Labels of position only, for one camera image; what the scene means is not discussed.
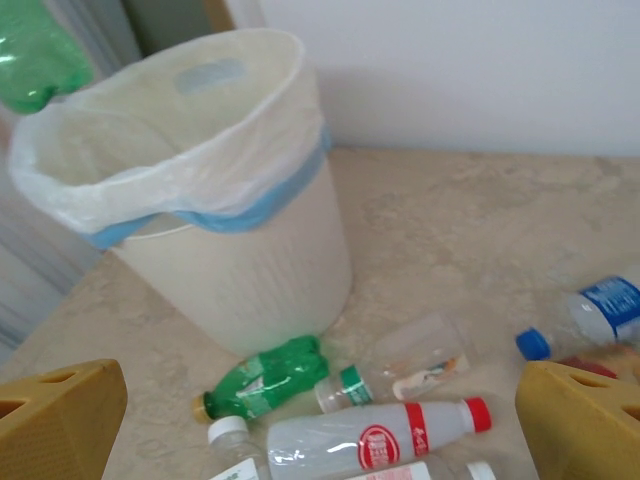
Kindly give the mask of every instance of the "white wall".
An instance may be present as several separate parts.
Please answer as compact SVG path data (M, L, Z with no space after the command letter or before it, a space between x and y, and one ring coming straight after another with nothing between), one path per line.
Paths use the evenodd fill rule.
M637 0L260 3L307 44L338 143L640 155Z

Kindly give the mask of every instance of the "bottle cap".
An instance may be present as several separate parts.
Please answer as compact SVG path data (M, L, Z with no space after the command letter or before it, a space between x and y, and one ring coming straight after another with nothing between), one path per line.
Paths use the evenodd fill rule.
M517 335L516 345L522 356L529 361L546 360L551 357L549 343L535 328L530 328Z
M248 432L247 422L242 417L224 417L209 427L209 443L225 433Z
M471 419L473 421L473 432L482 433L491 429L491 412L487 403L480 397L467 398L464 403L467 405Z
M473 480L496 480L496 476L491 470L491 465L487 462L475 462L467 464L467 469Z
M213 421L213 418L209 416L206 408L204 408L204 397L198 395L191 402L191 414L198 423L209 424Z
M318 401L318 405L320 405L322 413L332 413L340 410L340 404L336 398L331 377L327 377L316 383L313 391L316 394L316 400Z

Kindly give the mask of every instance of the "green bottle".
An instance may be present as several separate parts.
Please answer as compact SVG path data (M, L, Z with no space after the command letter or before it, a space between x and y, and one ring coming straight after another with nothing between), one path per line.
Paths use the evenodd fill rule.
M0 0L0 101L17 113L91 83L82 49L40 0Z
M256 418L311 390L328 374L318 339L294 338L235 366L215 389L194 399L193 414L201 423L229 415Z

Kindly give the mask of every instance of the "trash can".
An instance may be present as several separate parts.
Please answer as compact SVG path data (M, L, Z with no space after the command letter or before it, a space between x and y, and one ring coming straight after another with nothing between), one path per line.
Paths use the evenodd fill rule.
M24 118L9 170L36 207L246 356L322 333L347 299L328 146L301 42L239 30Z

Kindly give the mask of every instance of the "plastic bag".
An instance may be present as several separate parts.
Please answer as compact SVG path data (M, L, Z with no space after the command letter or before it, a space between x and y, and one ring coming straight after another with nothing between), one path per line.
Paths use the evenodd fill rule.
M0 0L0 12L0 101L8 108L37 112L91 82L83 51L40 0Z
M326 142L301 42L203 37L23 119L9 169L38 208L107 247L155 214L247 231L319 170Z

